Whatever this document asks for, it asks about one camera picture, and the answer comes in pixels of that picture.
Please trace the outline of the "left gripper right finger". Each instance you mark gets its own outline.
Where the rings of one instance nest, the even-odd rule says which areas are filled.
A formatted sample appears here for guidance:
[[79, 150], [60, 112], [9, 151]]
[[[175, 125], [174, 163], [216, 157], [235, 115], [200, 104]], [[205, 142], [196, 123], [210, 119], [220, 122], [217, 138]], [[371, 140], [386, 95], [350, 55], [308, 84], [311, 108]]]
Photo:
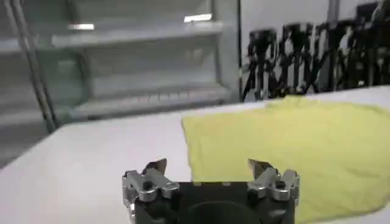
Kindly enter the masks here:
[[275, 201], [299, 201], [300, 175], [291, 169], [280, 173], [278, 169], [264, 161], [248, 159], [252, 169], [253, 181], [247, 183], [248, 190], [255, 192], [257, 198], [271, 197]]

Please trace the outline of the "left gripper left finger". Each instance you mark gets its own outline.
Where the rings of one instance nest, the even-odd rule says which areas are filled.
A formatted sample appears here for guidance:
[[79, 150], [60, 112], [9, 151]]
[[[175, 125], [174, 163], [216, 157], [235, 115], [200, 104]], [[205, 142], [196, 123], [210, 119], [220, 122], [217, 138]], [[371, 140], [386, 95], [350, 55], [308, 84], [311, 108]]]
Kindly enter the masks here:
[[180, 184], [165, 177], [168, 160], [149, 162], [141, 173], [125, 171], [122, 176], [122, 202], [128, 210], [135, 209], [136, 201], [151, 203], [159, 196], [171, 200], [180, 190]]

